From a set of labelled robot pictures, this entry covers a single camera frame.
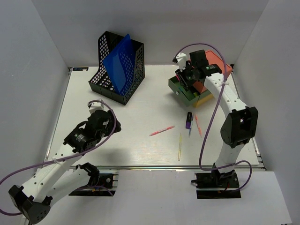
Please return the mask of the green drawer box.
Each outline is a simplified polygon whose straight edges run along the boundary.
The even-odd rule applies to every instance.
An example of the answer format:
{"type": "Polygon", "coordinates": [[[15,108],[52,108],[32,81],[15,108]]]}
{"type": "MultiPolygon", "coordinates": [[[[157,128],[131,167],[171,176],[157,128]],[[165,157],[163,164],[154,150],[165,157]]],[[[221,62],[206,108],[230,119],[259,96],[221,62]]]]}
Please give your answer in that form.
{"type": "Polygon", "coordinates": [[[209,90],[205,89],[200,82],[197,82],[196,87],[199,87],[202,90],[201,92],[199,92],[194,86],[192,86],[190,90],[186,91],[184,87],[180,85],[178,78],[175,76],[168,79],[168,86],[185,106],[193,106],[193,103],[198,101],[198,99],[211,93],[209,90]]]}

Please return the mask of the yellow drawer box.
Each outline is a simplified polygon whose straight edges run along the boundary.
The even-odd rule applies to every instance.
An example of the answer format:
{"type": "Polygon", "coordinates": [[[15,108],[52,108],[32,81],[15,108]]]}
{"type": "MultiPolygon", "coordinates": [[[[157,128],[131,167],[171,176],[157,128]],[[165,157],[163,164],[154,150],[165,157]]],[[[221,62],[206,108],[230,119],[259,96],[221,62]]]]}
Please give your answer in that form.
{"type": "Polygon", "coordinates": [[[204,103],[208,102],[212,98],[214,98],[212,94],[209,94],[209,95],[207,95],[205,97],[202,97],[202,98],[198,99],[198,101],[196,101],[195,103],[193,103],[193,107],[197,108],[200,105],[203,105],[204,103]]]}

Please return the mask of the purple cap black highlighter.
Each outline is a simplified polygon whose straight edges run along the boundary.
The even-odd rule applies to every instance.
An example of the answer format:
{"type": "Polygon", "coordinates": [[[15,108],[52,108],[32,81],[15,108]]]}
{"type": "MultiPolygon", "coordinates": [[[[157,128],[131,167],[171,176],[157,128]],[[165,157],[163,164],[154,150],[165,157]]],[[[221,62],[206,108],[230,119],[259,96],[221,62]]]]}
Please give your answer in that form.
{"type": "Polygon", "coordinates": [[[186,118],[186,124],[185,124],[185,128],[186,129],[190,129],[191,128],[192,117],[193,117],[192,112],[188,112],[187,113],[187,118],[186,118]]]}

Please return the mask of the thin orange pen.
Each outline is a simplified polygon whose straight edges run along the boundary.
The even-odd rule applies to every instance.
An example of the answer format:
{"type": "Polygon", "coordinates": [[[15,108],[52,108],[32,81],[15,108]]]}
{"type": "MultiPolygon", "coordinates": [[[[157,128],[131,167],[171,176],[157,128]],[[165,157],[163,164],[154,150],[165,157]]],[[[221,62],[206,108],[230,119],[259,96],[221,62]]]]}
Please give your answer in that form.
{"type": "Polygon", "coordinates": [[[197,129],[198,129],[199,135],[202,138],[202,130],[200,128],[199,120],[198,120],[198,117],[197,117],[196,114],[194,114],[194,118],[195,118],[195,121],[196,121],[196,126],[197,126],[197,129]]]}

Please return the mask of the thin blue pen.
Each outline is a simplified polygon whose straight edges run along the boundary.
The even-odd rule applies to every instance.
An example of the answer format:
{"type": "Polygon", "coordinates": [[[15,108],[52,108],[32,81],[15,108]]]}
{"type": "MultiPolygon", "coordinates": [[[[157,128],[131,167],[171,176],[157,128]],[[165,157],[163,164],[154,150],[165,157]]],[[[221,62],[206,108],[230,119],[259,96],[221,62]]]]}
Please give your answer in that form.
{"type": "Polygon", "coordinates": [[[190,128],[189,128],[189,132],[188,132],[188,138],[191,136],[192,127],[193,127],[193,122],[194,122],[194,114],[192,114],[191,123],[190,123],[190,128]]]}

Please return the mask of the blue plastic folder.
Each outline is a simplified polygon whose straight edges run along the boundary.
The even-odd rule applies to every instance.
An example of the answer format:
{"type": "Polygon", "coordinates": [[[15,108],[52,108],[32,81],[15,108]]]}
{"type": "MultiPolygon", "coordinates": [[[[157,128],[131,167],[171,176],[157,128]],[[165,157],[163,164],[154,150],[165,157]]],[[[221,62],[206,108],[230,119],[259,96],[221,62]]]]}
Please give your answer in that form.
{"type": "Polygon", "coordinates": [[[134,79],[135,51],[129,34],[108,54],[103,65],[116,93],[124,96],[134,79]]]}

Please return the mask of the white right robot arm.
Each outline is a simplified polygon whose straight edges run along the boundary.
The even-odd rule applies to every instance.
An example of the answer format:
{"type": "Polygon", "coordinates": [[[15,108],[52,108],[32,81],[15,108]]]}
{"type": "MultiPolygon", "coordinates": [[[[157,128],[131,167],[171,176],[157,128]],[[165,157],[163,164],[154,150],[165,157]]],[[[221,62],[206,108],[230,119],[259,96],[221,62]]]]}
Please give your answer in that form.
{"type": "Polygon", "coordinates": [[[188,56],[178,53],[173,62],[179,67],[176,76],[186,91],[200,82],[211,92],[225,115],[220,129],[223,145],[218,159],[213,165],[212,183],[224,186],[233,173],[240,151],[255,136],[258,110],[248,107],[226,83],[226,68],[210,64],[204,50],[191,52],[188,56]]]}

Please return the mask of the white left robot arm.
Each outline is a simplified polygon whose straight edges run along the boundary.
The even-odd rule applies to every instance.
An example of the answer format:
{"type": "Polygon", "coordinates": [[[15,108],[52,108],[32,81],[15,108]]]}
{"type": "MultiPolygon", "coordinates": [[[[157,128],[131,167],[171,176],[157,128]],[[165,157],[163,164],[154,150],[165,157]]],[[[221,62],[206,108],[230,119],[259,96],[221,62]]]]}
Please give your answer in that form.
{"type": "Polygon", "coordinates": [[[90,163],[77,165],[69,176],[62,175],[85,152],[94,148],[102,138],[121,130],[113,112],[101,109],[79,123],[64,139],[56,152],[58,162],[42,167],[20,186],[12,186],[8,193],[15,207],[35,225],[49,213],[51,207],[78,188],[94,187],[100,181],[99,170],[90,163]]]}

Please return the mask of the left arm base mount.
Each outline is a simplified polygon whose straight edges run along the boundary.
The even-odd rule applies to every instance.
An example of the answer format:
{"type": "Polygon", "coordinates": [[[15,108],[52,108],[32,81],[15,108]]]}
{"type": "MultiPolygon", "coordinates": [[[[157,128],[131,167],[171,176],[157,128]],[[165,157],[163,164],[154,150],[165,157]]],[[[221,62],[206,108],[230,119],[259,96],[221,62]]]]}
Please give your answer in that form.
{"type": "Polygon", "coordinates": [[[118,186],[119,175],[114,172],[100,172],[97,183],[89,184],[85,189],[80,187],[69,196],[113,197],[118,186]]]}

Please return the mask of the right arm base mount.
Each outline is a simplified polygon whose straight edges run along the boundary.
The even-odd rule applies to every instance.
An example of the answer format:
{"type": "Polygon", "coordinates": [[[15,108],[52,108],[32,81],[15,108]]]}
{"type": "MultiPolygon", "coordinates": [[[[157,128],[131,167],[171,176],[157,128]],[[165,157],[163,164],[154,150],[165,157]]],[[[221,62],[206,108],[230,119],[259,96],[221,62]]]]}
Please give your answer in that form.
{"type": "Polygon", "coordinates": [[[210,173],[196,173],[191,184],[196,187],[197,199],[240,199],[237,173],[233,170],[221,174],[218,170],[210,173]]]}

